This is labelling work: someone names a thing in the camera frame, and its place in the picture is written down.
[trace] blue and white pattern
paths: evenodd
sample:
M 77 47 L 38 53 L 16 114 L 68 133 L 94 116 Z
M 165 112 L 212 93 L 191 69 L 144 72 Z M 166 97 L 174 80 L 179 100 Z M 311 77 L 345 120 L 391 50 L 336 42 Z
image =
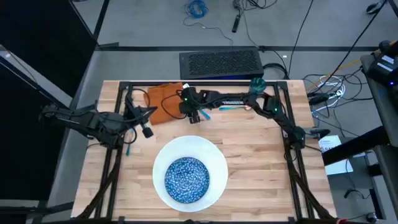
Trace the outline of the blue and white pattern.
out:
M 174 161 L 167 169 L 164 180 L 167 193 L 181 203 L 201 199 L 210 183 L 206 166 L 192 157 Z

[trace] concrete floor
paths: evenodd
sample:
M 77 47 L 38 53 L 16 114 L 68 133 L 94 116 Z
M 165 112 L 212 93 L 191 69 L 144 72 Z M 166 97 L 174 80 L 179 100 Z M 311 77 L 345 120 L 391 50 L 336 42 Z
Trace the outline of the concrete floor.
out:
M 234 45 L 252 46 L 247 37 L 244 22 L 241 21 L 238 32 L 231 33 L 231 27 L 236 11 L 231 1 L 205 1 L 208 15 L 199 20 L 206 26 L 218 26 L 234 40 Z M 299 46 L 351 46 L 359 33 L 364 29 L 370 16 L 364 13 L 365 8 L 375 0 L 334 0 L 314 1 L 312 10 L 303 27 Z M 183 5 L 186 0 L 112 0 L 99 34 L 99 44 L 119 42 L 122 46 L 201 46 L 229 45 L 228 40 L 215 30 L 205 30 L 201 27 L 186 27 L 182 24 L 185 18 Z M 287 1 L 279 0 L 277 4 L 265 10 L 254 10 L 246 13 L 248 27 L 253 40 L 259 45 L 294 45 L 302 19 L 308 9 L 310 0 Z M 100 14 L 103 0 L 88 0 L 76 2 L 75 6 L 93 32 Z M 382 40 L 394 40 L 398 36 L 398 18 L 389 6 L 385 6 L 368 31 L 358 42 L 358 46 L 377 46 Z M 286 55 L 288 65 L 291 52 L 278 52 Z M 103 80 L 171 80 L 179 79 L 179 52 L 95 52 L 86 74 L 85 83 L 78 107 L 92 104 L 98 99 Z M 327 74 L 339 64 L 346 52 L 295 52 L 292 61 L 290 78 L 302 79 L 308 74 Z M 346 63 L 358 59 L 369 52 L 352 52 Z M 273 52 L 261 53 L 262 63 L 277 62 L 280 59 Z M 353 65 L 340 72 L 350 73 L 359 68 Z M 265 80 L 281 79 L 279 71 L 266 70 Z M 362 81 L 366 81 L 362 73 L 358 73 Z M 347 84 L 345 97 L 353 96 L 359 86 Z M 358 98 L 370 97 L 367 85 Z M 336 109 L 336 115 L 344 129 L 360 135 L 381 125 L 374 102 L 358 101 Z M 337 126 L 331 116 L 325 121 Z M 340 134 L 340 130 L 325 123 L 320 128 L 330 129 L 332 134 Z M 81 166 L 84 160 L 84 148 L 87 140 L 78 133 L 71 131 L 58 167 L 49 205 L 73 201 Z M 344 199 L 348 183 L 339 178 L 331 178 L 331 189 L 338 215 L 341 217 L 356 217 L 373 212 L 371 200 L 358 199 L 351 195 Z M 363 179 L 354 179 L 358 190 L 366 193 L 369 184 Z M 388 198 L 386 190 L 380 194 Z M 64 220 L 70 212 L 46 217 L 45 220 Z M 389 212 L 388 223 L 395 223 L 395 215 Z

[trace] orange towel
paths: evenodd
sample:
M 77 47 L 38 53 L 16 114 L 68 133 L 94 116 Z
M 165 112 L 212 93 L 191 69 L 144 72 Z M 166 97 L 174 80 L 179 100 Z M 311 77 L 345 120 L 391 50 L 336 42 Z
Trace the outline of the orange towel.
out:
M 164 122 L 168 122 L 174 120 L 175 118 L 168 115 L 161 105 L 161 102 L 164 98 L 168 96 L 172 96 L 167 98 L 163 102 L 164 108 L 169 112 L 171 115 L 175 117 L 182 117 L 179 109 L 179 104 L 181 99 L 178 95 L 176 95 L 176 90 L 182 90 L 182 83 L 170 83 L 164 84 L 160 86 L 155 86 L 148 88 L 148 95 L 150 97 L 150 105 L 157 106 L 157 110 L 149 117 L 149 121 L 152 125 L 161 124 Z

